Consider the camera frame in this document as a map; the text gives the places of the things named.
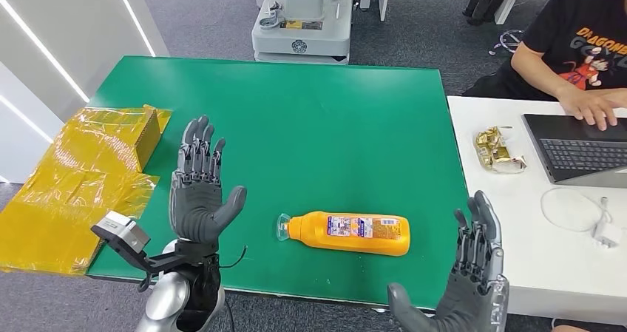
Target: green tabletop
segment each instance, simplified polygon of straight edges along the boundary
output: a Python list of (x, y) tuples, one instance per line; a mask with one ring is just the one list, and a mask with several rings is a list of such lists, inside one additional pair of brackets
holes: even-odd
[[(432, 308), (455, 259), (453, 209), (467, 191), (438, 70), (125, 57), (89, 106), (150, 104), (173, 115), (144, 172), (161, 176), (139, 224), (148, 254), (174, 239), (170, 175), (188, 121), (207, 114), (226, 138), (225, 195), (248, 188), (240, 216), (220, 237), (227, 288), (387, 303), (403, 284)], [(281, 213), (396, 214), (410, 221), (403, 257), (310, 248), (276, 238)], [(143, 274), (104, 247), (88, 275)]]

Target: gold wrapper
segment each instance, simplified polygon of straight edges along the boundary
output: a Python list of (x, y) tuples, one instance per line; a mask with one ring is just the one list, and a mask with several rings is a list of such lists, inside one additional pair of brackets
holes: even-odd
[(475, 137), (475, 149), (479, 163), (497, 173), (521, 173), (527, 167), (524, 157), (512, 156), (497, 126), (479, 132)]

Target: gray carpet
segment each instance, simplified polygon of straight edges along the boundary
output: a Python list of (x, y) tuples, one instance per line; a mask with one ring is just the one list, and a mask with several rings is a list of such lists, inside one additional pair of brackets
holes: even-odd
[[(462, 92), (505, 59), (488, 55), (498, 34), (525, 28), (545, 0), (518, 0), (504, 26), (471, 27), (461, 17), (466, 0), (390, 0), (385, 23), (378, 4), (357, 11), (352, 64), (439, 68), (448, 95)], [(146, 0), (173, 56), (253, 59), (254, 0)], [(18, 190), (0, 184), (0, 209)], [(0, 273), (3, 332), (133, 331), (149, 293), (134, 285), (34, 273)], [(229, 294), (236, 331), (399, 331), (392, 316), (371, 309)], [(622, 327), (585, 324), (594, 332)], [(213, 331), (229, 331), (226, 314)], [(550, 320), (510, 315), (508, 332), (544, 332)]]

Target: plastic bottle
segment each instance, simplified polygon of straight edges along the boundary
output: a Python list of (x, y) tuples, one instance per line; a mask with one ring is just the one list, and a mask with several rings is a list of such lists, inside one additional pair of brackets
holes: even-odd
[(291, 238), (310, 247), (402, 256), (410, 247), (406, 218), (379, 214), (312, 211), (300, 217), (281, 214), (277, 238)]

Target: bottle label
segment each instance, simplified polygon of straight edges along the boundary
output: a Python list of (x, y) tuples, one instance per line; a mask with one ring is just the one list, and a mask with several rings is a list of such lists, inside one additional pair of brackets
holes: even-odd
[(372, 217), (329, 216), (327, 234), (340, 237), (401, 238), (401, 224), (397, 219), (373, 219)]

